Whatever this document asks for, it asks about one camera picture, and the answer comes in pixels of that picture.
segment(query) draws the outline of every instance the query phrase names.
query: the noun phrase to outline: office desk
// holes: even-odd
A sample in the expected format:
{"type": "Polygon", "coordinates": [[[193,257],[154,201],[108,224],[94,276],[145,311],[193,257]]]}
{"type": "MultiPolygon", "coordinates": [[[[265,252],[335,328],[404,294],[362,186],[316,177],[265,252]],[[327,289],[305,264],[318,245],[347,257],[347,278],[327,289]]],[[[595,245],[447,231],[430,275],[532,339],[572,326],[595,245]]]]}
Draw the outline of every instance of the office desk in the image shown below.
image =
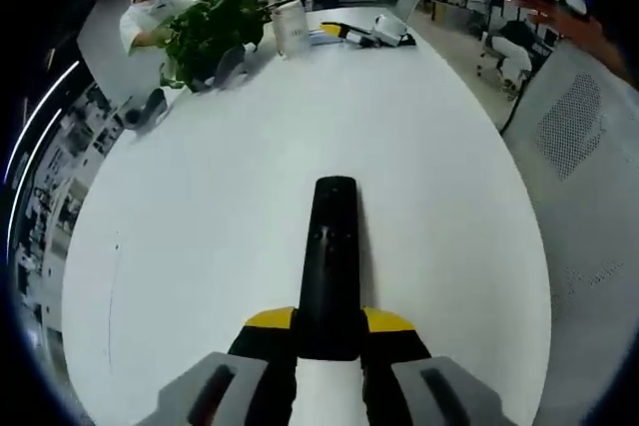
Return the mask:
{"type": "MultiPolygon", "coordinates": [[[[370,27],[377,8],[309,14],[370,27]]],[[[361,192],[362,299],[411,320],[530,424],[550,295],[526,188],[444,60],[333,44],[284,60],[267,35],[243,85],[184,92],[125,132],[87,195],[63,297],[73,385],[97,424],[130,424],[244,322],[297,305],[316,179],[361,192]]],[[[291,424],[364,424],[356,362],[301,362],[291,424]]]]}

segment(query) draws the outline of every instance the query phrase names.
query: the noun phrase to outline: perforated panel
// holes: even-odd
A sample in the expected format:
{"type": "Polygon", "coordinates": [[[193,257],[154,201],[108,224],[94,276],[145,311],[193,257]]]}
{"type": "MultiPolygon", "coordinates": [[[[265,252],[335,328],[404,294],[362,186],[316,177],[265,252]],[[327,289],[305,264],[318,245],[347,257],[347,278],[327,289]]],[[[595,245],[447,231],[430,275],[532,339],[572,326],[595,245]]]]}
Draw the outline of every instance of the perforated panel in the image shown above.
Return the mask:
{"type": "Polygon", "coordinates": [[[639,93],[562,43],[504,141],[537,215],[552,339],[535,424],[577,424],[639,328],[639,93]]]}

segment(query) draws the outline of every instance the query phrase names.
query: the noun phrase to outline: floor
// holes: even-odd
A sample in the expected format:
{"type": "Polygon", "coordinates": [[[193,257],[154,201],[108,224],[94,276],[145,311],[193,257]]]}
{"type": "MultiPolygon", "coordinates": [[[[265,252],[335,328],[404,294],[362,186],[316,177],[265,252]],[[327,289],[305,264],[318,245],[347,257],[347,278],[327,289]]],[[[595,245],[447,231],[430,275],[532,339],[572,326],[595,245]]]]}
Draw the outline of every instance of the floor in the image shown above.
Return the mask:
{"type": "Polygon", "coordinates": [[[499,80],[494,71],[496,61],[481,58],[481,43],[470,35],[446,30],[430,20],[430,14],[415,10],[408,19],[412,27],[426,40],[477,98],[497,128],[501,128],[512,109],[512,102],[498,88],[499,80]],[[482,65],[484,75],[477,76],[477,65],[482,65]]]}

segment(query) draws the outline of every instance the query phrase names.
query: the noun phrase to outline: potted plant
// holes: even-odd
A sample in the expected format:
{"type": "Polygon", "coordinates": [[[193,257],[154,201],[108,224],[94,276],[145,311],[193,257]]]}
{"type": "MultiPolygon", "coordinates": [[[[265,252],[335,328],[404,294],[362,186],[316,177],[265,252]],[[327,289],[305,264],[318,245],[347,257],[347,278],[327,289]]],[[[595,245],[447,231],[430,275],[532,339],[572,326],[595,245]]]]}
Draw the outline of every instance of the potted plant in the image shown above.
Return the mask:
{"type": "Polygon", "coordinates": [[[160,85],[200,90],[225,53],[249,43],[257,49],[269,20],[267,2],[260,0],[201,0],[169,19],[172,34],[163,47],[172,75],[161,72],[160,85]]]}

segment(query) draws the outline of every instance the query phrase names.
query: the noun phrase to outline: ceiling light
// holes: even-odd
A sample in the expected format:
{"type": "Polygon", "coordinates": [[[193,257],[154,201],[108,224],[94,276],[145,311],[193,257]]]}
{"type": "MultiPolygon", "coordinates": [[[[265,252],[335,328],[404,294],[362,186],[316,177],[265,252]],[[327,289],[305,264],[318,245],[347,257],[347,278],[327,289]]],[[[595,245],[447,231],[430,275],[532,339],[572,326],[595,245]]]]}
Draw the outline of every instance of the ceiling light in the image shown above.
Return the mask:
{"type": "Polygon", "coordinates": [[[27,133],[27,130],[29,130],[29,127],[31,127],[31,123],[33,122],[33,119],[36,118],[36,115],[38,115],[38,113],[40,112],[40,109],[42,109],[42,106],[47,102],[49,97],[51,97],[51,94],[53,94],[53,92],[58,88],[58,86],[62,83],[62,81],[66,79],[68,75],[71,72],[73,72],[73,70],[76,67],[78,67],[78,65],[80,65],[79,61],[76,61],[73,65],[71,65],[71,67],[69,67],[67,71],[64,74],[62,74],[58,80],[56,80],[56,82],[51,86],[49,91],[46,94],[44,94],[44,97],[42,97],[42,100],[40,100],[36,108],[33,109],[33,113],[31,114],[31,117],[29,117],[29,120],[27,120],[27,123],[25,124],[24,129],[22,129],[22,132],[20,132],[18,141],[16,142],[16,145],[13,148],[13,152],[11,152],[11,156],[9,157],[9,163],[7,164],[7,171],[4,173],[5,184],[7,183],[7,177],[9,177],[9,171],[11,170],[11,164],[13,162],[13,158],[16,156],[16,153],[18,152],[18,147],[20,147],[20,142],[22,142],[22,139],[27,133]]]}
{"type": "Polygon", "coordinates": [[[18,207],[18,201],[20,200],[20,191],[22,191],[22,187],[24,186],[24,181],[27,179],[27,176],[29,175],[29,168],[31,168],[31,163],[36,158],[36,154],[38,153],[38,150],[40,149],[40,145],[42,145],[42,142],[44,142],[44,138],[47,136],[47,134],[51,130],[51,127],[53,127],[53,124],[56,122],[58,117],[60,117],[60,114],[62,114],[62,109],[59,109],[58,112],[56,112],[56,115],[53,116],[53,119],[51,119],[51,122],[49,122],[49,125],[47,125],[47,128],[44,129],[44,132],[42,133],[42,137],[40,137],[40,140],[38,140],[38,143],[36,144],[33,151],[31,152],[31,156],[29,157],[29,160],[27,161],[27,165],[25,166],[24,171],[22,172],[22,178],[20,179],[20,183],[18,184],[18,188],[16,189],[16,195],[13,199],[13,207],[11,208],[11,214],[9,215],[9,229],[7,231],[7,262],[9,261],[9,248],[11,246],[11,228],[13,228],[13,219],[16,214],[16,208],[18,207]]]}

